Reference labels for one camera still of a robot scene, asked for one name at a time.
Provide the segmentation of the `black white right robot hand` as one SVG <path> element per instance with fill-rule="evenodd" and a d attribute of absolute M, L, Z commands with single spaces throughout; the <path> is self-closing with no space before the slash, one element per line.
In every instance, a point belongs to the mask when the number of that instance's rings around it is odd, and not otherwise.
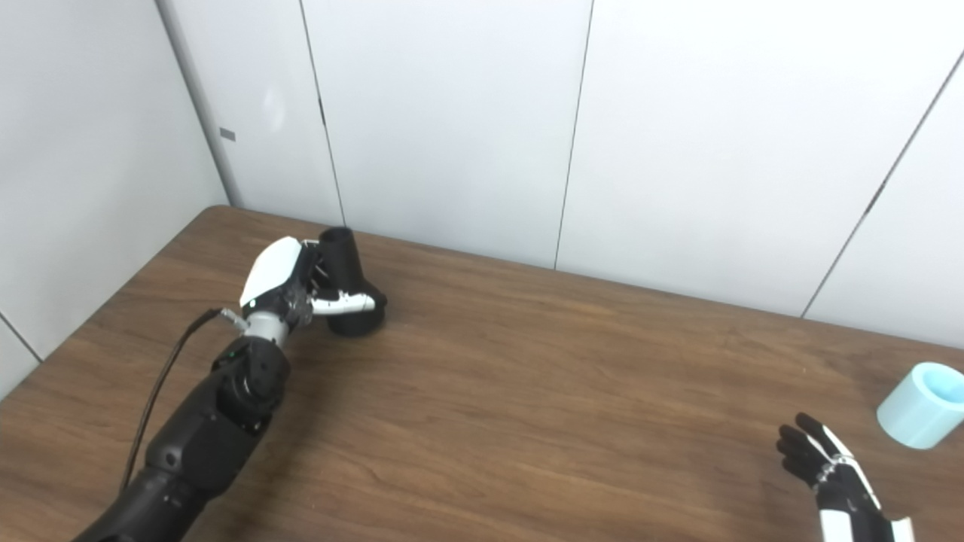
<path fill-rule="evenodd" d="M 863 467 L 836 434 L 806 413 L 781 425 L 782 468 L 815 494 L 823 541 L 915 541 L 911 518 L 891 520 Z"/>

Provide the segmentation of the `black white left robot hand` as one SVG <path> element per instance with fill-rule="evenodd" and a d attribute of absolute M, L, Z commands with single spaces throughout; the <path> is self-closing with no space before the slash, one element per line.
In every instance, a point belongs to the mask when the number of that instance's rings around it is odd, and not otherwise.
<path fill-rule="evenodd" d="M 364 336 L 385 318 L 388 298 L 366 280 L 354 233 L 330 229 L 317 239 L 286 236 L 252 264 L 239 299 L 248 335 L 274 339 L 322 317 L 340 336 Z"/>

